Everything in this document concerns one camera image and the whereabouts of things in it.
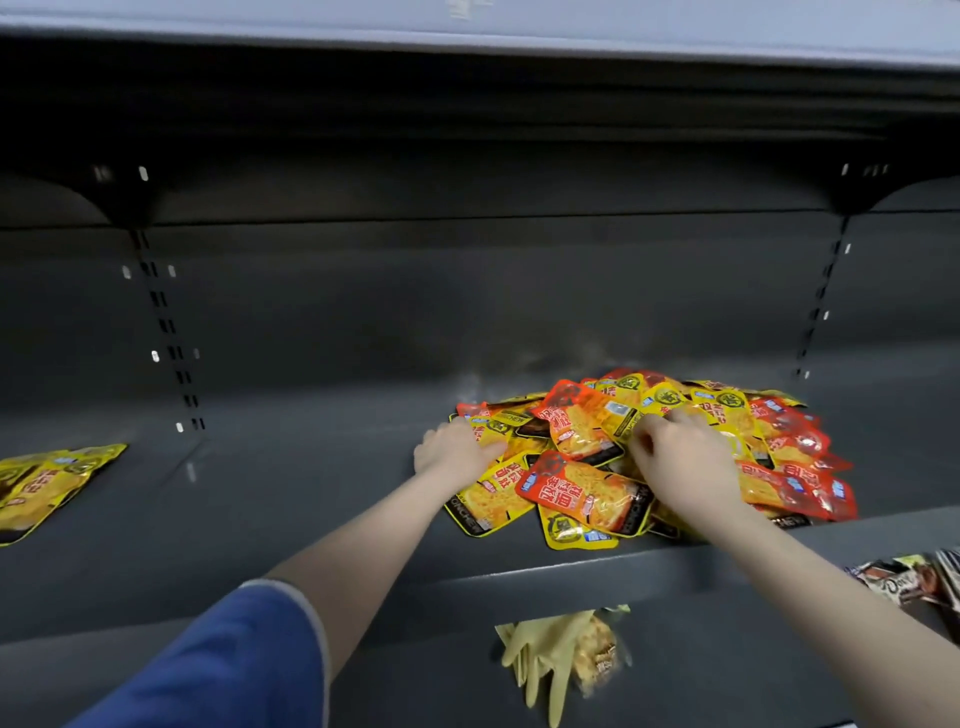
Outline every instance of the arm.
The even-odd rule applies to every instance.
[[[414,450],[416,474],[368,511],[274,568],[324,625],[330,677],[356,648],[437,511],[479,478],[505,444],[480,448],[465,420],[429,430]]]
[[[674,410],[643,418],[631,453],[657,497],[729,553],[826,658],[867,725],[960,725],[960,650],[743,503],[720,435]]]

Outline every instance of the red snack packet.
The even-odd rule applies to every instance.
[[[829,518],[820,500],[797,478],[788,481],[781,473],[745,460],[737,461],[737,465],[740,468],[740,495],[745,502],[818,519]]]
[[[816,429],[820,418],[808,415],[787,406],[775,397],[765,400],[751,400],[750,413],[760,426],[764,437],[795,434],[808,429]]]
[[[788,483],[791,479],[800,480],[820,501],[829,521],[852,521],[857,517],[853,488],[843,480],[800,463],[783,463],[782,470]]]
[[[601,376],[601,379],[620,379],[622,376],[628,375],[632,372],[633,369],[630,367],[617,367],[616,369],[609,370],[606,374]]]
[[[627,410],[624,405],[583,384],[561,379],[542,404],[530,412],[550,423],[550,437],[564,455],[590,465],[603,465],[620,457],[623,448],[604,432],[601,425],[611,417],[623,419]]]
[[[643,483],[565,457],[542,454],[523,482],[519,496],[613,536],[636,536],[643,530],[654,495]]]
[[[487,403],[482,401],[479,404],[471,402],[458,401],[457,415],[460,417],[489,417],[490,408]]]

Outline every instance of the forearm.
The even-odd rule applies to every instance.
[[[752,508],[693,523],[823,655],[873,725],[960,724],[960,650]]]
[[[267,574],[300,589],[324,624],[336,676],[443,504],[443,476],[415,475]]]

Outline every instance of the hand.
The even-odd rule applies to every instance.
[[[727,506],[742,510],[730,445],[703,419],[682,408],[646,415],[629,448],[654,495],[693,527],[731,512]]]
[[[490,464],[507,449],[506,441],[480,447],[473,428],[462,417],[428,429],[414,449],[414,472],[435,474],[449,486],[447,496],[476,482]]]

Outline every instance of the pile of snack packets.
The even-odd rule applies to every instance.
[[[551,548],[614,548],[621,538],[697,535],[658,503],[627,449],[636,422],[686,407],[729,441],[740,492],[777,525],[856,518],[851,487],[836,474],[852,465],[803,403],[777,390],[718,381],[678,381],[616,369],[599,379],[562,379],[549,392],[499,402],[459,403],[481,445],[506,452],[447,512],[474,537],[488,536],[535,507]]]

